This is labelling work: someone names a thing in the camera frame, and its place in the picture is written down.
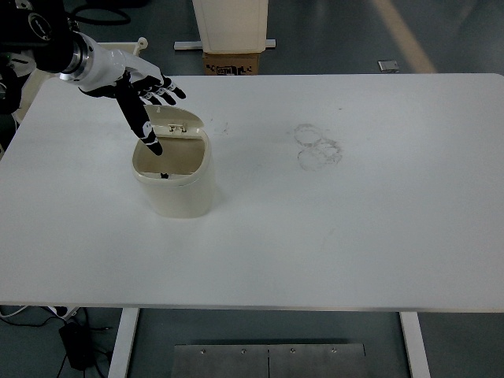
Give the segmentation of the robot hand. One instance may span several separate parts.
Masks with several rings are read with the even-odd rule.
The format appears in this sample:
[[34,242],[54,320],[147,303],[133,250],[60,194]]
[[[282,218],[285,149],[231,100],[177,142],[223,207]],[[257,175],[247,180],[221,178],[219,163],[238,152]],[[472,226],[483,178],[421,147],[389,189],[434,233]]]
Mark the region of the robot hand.
[[75,37],[83,60],[73,82],[91,97],[116,99],[139,141],[154,155],[162,155],[145,106],[174,106],[185,93],[156,65],[123,50],[107,50],[83,33]]

